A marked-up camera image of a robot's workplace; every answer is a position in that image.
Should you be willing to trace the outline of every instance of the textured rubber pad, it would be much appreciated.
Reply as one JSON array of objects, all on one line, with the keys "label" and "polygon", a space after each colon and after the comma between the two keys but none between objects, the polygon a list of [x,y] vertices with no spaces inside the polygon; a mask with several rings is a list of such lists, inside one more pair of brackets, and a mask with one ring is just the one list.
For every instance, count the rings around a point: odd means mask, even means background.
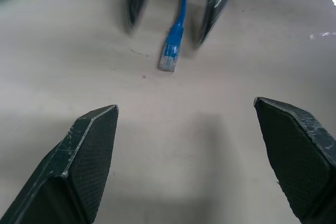
[{"label": "textured rubber pad", "polygon": [[0,224],[93,223],[108,177],[118,107],[78,118],[37,166]]},{"label": "textured rubber pad", "polygon": [[304,223],[322,223],[326,215],[323,223],[336,223],[336,209],[325,213],[335,202],[335,139],[309,112],[290,104],[257,98],[255,108],[269,162],[293,213]]}]

